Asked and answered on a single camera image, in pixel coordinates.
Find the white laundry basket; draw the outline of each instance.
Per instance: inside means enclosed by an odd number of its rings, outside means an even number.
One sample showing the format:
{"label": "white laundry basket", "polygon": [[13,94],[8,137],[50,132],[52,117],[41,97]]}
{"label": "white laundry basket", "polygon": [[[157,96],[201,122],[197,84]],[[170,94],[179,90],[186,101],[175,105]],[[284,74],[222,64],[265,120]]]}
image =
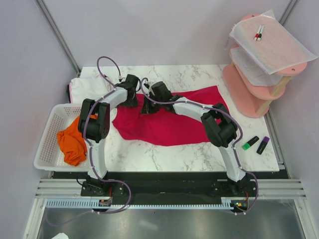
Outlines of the white laundry basket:
{"label": "white laundry basket", "polygon": [[52,109],[35,155],[34,166],[36,168],[59,172],[88,171],[88,159],[78,166],[72,166],[64,162],[64,154],[60,150],[56,137],[56,134],[72,124],[80,113],[81,104],[57,105]]}

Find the wall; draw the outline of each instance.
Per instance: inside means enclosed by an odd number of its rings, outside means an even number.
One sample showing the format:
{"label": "wall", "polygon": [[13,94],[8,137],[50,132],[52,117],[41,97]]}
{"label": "wall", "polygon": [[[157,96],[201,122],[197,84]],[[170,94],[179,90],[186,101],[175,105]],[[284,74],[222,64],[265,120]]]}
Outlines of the wall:
{"label": "wall", "polygon": [[123,66],[227,64],[232,25],[270,9],[279,19],[289,0],[44,2],[82,68],[95,66],[101,55]]}
{"label": "wall", "polygon": [[0,22],[0,232],[17,239],[48,174],[33,166],[40,138],[75,73],[34,1],[3,1]]}
{"label": "wall", "polygon": [[[319,56],[318,0],[299,1],[285,28]],[[319,59],[288,83],[284,95],[271,104],[286,166],[300,178],[319,228]]]}

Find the marble tabletop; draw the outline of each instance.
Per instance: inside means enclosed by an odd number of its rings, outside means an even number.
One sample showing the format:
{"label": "marble tabletop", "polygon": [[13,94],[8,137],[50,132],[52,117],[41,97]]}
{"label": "marble tabletop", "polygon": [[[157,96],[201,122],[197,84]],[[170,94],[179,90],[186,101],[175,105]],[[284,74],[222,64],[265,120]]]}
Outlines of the marble tabletop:
{"label": "marble tabletop", "polygon": [[[152,82],[163,81],[172,92],[198,90],[217,85],[230,114],[243,128],[243,139],[238,143],[238,154],[243,167],[250,171],[279,171],[271,142],[262,155],[256,150],[260,141],[247,151],[241,146],[254,136],[269,137],[264,118],[252,119],[237,111],[222,78],[225,65],[180,65],[180,66],[123,66],[122,75],[133,74],[148,77]],[[101,67],[113,82],[118,79],[115,67]],[[81,77],[99,75],[96,67],[83,67]],[[111,112],[111,119],[116,109]],[[180,146],[158,146],[141,140],[124,140],[111,124],[105,144],[105,161],[109,171],[154,172],[154,171],[226,171],[219,149],[211,143]]]}

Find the gray floor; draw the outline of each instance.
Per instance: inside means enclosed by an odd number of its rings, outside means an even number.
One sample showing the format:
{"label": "gray floor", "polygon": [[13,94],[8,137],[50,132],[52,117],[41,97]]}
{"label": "gray floor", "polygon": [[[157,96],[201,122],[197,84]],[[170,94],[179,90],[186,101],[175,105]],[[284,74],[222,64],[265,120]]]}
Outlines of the gray floor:
{"label": "gray floor", "polygon": [[[87,209],[46,209],[62,223]],[[70,239],[304,239],[293,201],[258,201],[245,216],[213,210],[126,210],[86,214],[62,226],[42,222],[39,239],[66,233]]]}

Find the marker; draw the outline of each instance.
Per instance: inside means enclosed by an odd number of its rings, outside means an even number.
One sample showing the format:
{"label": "marker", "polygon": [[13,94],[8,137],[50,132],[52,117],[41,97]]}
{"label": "marker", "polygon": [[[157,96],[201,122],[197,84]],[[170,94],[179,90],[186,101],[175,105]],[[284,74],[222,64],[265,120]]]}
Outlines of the marker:
{"label": "marker", "polygon": [[256,36],[255,36],[255,38],[254,38],[255,41],[257,40],[257,38],[258,38],[258,36],[259,36],[260,30],[261,30],[261,25],[259,26],[258,31],[257,31],[257,33],[256,33]]}
{"label": "marker", "polygon": [[249,140],[247,143],[245,143],[245,144],[242,146],[242,148],[243,148],[244,150],[247,150],[247,149],[249,149],[251,146],[253,146],[254,143],[256,143],[258,140],[259,140],[259,137],[255,136],[255,137],[253,137],[251,140]]}
{"label": "marker", "polygon": [[269,138],[267,136],[264,137],[263,141],[261,141],[260,145],[259,145],[259,148],[257,149],[257,153],[258,154],[262,154],[264,149],[266,148],[266,145],[269,141]]}
{"label": "marker", "polygon": [[260,40],[261,40],[261,36],[262,36],[262,34],[263,34],[264,28],[265,28],[265,25],[263,25],[263,26],[261,27],[261,30],[260,30],[260,33],[259,33],[259,35],[258,35],[257,41],[260,41]]}

